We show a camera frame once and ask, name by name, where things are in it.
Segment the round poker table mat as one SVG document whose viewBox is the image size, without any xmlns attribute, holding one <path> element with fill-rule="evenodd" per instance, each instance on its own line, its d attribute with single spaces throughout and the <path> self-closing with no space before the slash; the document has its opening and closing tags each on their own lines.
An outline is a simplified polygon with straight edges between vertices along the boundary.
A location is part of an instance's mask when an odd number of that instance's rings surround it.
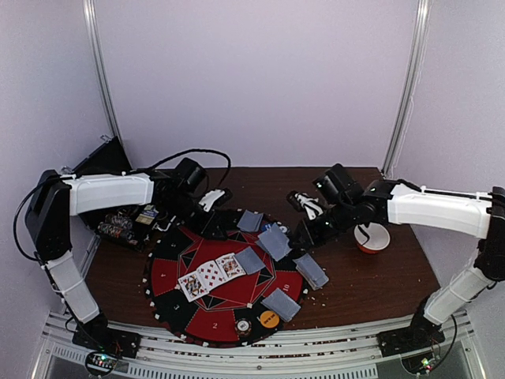
<svg viewBox="0 0 505 379">
<path fill-rule="evenodd" d="M 277 261 L 260 246 L 261 233 L 286 227 L 254 212 L 259 226 L 247 231 L 247 216 L 241 209 L 219 212 L 224 240 L 172 222 L 148 255 L 143 285 L 153 316 L 186 343 L 230 348 L 261 341 L 284 324 L 265 299 L 283 293 L 299 305 L 308 292 L 291 259 Z"/>
</svg>

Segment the poker chips row in case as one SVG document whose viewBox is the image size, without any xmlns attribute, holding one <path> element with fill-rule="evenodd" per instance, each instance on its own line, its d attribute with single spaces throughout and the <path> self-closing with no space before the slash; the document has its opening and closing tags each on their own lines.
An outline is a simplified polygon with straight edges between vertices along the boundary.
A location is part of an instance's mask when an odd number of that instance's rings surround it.
<svg viewBox="0 0 505 379">
<path fill-rule="evenodd" d="M 122 239 L 128 243 L 135 241 L 133 221 L 119 214 L 107 214 L 104 221 L 98 225 L 98 231 L 112 238 Z"/>
</svg>

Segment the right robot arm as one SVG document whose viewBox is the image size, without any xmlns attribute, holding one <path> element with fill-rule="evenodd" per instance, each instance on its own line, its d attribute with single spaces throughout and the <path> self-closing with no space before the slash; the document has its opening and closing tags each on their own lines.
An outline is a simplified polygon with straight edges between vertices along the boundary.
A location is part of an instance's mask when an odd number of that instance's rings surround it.
<svg viewBox="0 0 505 379">
<path fill-rule="evenodd" d="M 325 205 L 301 192 L 286 197 L 294 209 L 307 215 L 290 238 L 294 248 L 319 247 L 370 223 L 434 227 L 478 239 L 475 260 L 419 305 L 404 334 L 412 348 L 423 347 L 455 311 L 504 280 L 504 189 L 500 186 L 489 192 L 458 193 L 404 179 L 381 179 L 363 188 L 339 163 L 313 185 Z"/>
</svg>

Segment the right aluminium frame post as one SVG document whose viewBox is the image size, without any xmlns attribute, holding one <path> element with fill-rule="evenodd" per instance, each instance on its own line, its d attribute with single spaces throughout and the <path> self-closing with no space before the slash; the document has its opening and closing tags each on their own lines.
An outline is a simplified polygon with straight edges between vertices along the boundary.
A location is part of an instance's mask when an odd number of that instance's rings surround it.
<svg viewBox="0 0 505 379">
<path fill-rule="evenodd" d="M 395 117 L 392 135 L 381 169 L 382 176 L 385 178 L 392 178 L 394 176 L 394 169 L 398 165 L 402 146 L 410 123 L 413 110 L 414 93 L 421 76 L 421 67 L 425 56 L 431 8 L 432 1 L 419 0 L 417 2 L 417 15 L 413 28 L 413 37 L 406 77 L 400 97 L 400 103 L 398 105 L 398 111 Z"/>
</svg>

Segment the front aluminium rail frame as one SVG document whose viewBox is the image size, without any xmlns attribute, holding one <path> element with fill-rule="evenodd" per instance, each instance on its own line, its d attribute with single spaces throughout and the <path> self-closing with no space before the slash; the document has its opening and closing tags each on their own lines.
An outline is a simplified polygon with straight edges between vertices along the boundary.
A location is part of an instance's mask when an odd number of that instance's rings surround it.
<svg viewBox="0 0 505 379">
<path fill-rule="evenodd" d="M 441 358 L 455 330 L 443 325 L 447 338 L 434 348 L 386 357 L 379 332 L 406 327 L 410 317 L 340 327 L 277 332 L 247 347 L 219 349 L 184 343 L 164 328 L 110 322 L 121 331 L 140 334 L 136 358 L 125 358 L 104 378 L 491 378 L 466 311 L 455 314 L 458 335 L 451 352 L 429 374 L 411 374 L 403 363 L 422 353 Z M 38 354 L 28 378 L 93 378 L 84 367 L 89 351 L 72 344 L 74 323 L 68 314 L 51 312 L 43 327 Z"/>
</svg>

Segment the aluminium frame post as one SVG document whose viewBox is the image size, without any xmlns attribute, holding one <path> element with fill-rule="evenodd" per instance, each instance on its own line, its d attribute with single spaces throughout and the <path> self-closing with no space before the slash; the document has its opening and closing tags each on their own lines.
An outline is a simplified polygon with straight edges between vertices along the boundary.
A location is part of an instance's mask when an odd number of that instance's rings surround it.
<svg viewBox="0 0 505 379">
<path fill-rule="evenodd" d="M 96 6 L 93 0 L 83 1 L 84 9 L 84 22 L 88 30 L 88 39 L 92 49 L 92 56 L 95 63 L 95 71 L 99 84 L 99 92 L 101 95 L 103 109 L 105 111 L 107 124 L 110 129 L 110 133 L 113 137 L 119 140 L 120 144 L 123 144 L 122 135 L 118 127 L 117 116 L 115 114 L 112 96 L 110 93 L 110 86 L 107 80 L 107 72 L 105 67 L 105 62 L 103 59 L 102 46 L 99 36 L 99 26 L 96 16 Z"/>
<path fill-rule="evenodd" d="M 413 110 L 414 93 L 421 76 L 421 67 L 425 56 L 431 8 L 432 1 L 419 0 L 417 2 L 417 15 L 413 28 L 413 37 L 406 77 L 400 97 L 400 103 L 398 105 L 398 111 L 395 117 L 392 135 L 381 169 L 382 176 L 385 178 L 392 178 L 394 176 L 394 169 L 398 165 L 402 146 L 410 123 Z"/>
</svg>

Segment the black poker set case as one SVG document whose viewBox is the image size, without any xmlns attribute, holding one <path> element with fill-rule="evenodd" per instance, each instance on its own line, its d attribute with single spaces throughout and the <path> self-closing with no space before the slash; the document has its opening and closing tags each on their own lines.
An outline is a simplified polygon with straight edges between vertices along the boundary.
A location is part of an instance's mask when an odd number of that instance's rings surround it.
<svg viewBox="0 0 505 379">
<path fill-rule="evenodd" d="M 77 193 L 71 196 L 71 212 L 78 215 L 98 236 L 125 248 L 141 251 L 150 241 L 155 226 L 168 217 L 161 205 L 147 202 L 146 178 L 123 178 L 132 169 L 122 144 L 116 137 L 104 137 L 104 142 L 77 164 L 69 173 L 76 176 Z M 136 223 L 145 205 L 154 205 L 159 212 L 151 225 Z M 135 241 L 128 243 L 103 235 L 98 225 L 107 214 L 119 214 L 133 221 Z"/>
</svg>

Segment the Texas Hold'em card box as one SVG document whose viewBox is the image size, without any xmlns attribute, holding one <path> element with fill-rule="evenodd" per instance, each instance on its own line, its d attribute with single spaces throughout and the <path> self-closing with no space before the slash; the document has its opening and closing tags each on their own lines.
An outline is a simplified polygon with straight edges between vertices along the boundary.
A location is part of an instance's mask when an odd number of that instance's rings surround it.
<svg viewBox="0 0 505 379">
<path fill-rule="evenodd" d="M 157 218 L 159 212 L 154 205 L 145 205 L 137 215 L 135 222 L 144 225 L 151 225 Z"/>
</svg>

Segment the deck of blue cards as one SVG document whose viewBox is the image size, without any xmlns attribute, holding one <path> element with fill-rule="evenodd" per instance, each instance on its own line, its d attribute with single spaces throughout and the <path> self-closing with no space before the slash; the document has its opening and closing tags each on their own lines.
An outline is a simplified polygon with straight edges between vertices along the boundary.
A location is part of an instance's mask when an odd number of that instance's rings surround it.
<svg viewBox="0 0 505 379">
<path fill-rule="evenodd" d="M 294 259 L 294 263 L 296 269 L 314 291 L 321 289 L 329 281 L 325 271 L 317 264 L 309 253 Z"/>
</svg>

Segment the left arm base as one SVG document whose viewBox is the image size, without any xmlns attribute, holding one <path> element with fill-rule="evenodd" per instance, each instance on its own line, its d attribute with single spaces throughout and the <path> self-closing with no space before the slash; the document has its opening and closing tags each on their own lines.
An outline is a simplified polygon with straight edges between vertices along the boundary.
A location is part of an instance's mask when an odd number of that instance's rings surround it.
<svg viewBox="0 0 505 379">
<path fill-rule="evenodd" d="M 113 328 L 104 330 L 82 330 L 78 328 L 72 338 L 73 344 L 93 351 L 104 351 L 121 358 L 135 358 L 140 346 L 141 336 Z"/>
</svg>

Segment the white and orange bowl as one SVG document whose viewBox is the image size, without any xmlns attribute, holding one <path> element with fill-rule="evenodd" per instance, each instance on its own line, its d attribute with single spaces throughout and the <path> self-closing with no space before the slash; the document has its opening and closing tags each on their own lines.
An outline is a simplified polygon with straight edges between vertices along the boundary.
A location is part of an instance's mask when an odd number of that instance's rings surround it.
<svg viewBox="0 0 505 379">
<path fill-rule="evenodd" d="M 358 249 L 363 253 L 375 254 L 385 250 L 391 242 L 386 227 L 378 223 L 357 225 L 353 230 Z"/>
</svg>

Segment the left aluminium frame post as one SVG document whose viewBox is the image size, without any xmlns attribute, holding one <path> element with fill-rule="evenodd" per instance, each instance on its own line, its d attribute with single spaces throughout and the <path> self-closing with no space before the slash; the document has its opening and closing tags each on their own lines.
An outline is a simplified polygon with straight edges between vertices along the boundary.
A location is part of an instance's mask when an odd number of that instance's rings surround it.
<svg viewBox="0 0 505 379">
<path fill-rule="evenodd" d="M 96 16 L 96 6 L 93 0 L 83 1 L 84 9 L 84 22 L 88 30 L 88 39 L 92 49 L 92 56 L 95 63 L 95 71 L 99 84 L 99 92 L 101 95 L 103 109 L 105 111 L 107 124 L 110 129 L 110 133 L 113 137 L 119 140 L 120 144 L 123 144 L 122 135 L 118 127 L 117 116 L 115 114 L 112 96 L 110 93 L 110 86 L 107 80 L 107 72 L 105 67 L 105 62 L 103 59 L 102 46 L 99 36 L 99 26 Z"/>
</svg>

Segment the red poker chip stack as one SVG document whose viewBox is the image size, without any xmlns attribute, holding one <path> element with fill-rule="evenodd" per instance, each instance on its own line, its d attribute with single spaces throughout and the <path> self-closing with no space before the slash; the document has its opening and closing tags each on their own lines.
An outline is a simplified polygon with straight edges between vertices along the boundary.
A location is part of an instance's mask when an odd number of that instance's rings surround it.
<svg viewBox="0 0 505 379">
<path fill-rule="evenodd" d="M 252 331 L 252 323 L 247 319 L 240 319 L 235 323 L 235 331 L 239 336 L 249 336 Z"/>
</svg>

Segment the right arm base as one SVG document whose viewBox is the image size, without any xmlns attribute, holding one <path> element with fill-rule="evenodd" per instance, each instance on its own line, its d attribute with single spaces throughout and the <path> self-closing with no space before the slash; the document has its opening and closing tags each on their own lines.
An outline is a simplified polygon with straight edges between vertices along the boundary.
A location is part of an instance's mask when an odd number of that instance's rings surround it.
<svg viewBox="0 0 505 379">
<path fill-rule="evenodd" d="M 445 335 L 440 330 L 428 333 L 422 330 L 413 331 L 410 327 L 380 332 L 376 338 L 383 357 L 427 348 L 433 341 L 437 343 L 445 341 Z"/>
</svg>

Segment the small pile of dealt cards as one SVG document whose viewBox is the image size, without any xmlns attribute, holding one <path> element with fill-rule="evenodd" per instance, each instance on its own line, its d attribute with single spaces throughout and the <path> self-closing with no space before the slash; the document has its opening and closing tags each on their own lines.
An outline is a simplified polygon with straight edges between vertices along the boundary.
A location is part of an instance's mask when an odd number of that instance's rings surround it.
<svg viewBox="0 0 505 379">
<path fill-rule="evenodd" d="M 301 306 L 295 302 L 285 291 L 276 288 L 271 292 L 261 304 L 269 310 L 277 313 L 285 321 L 291 321 L 299 312 Z"/>
</svg>

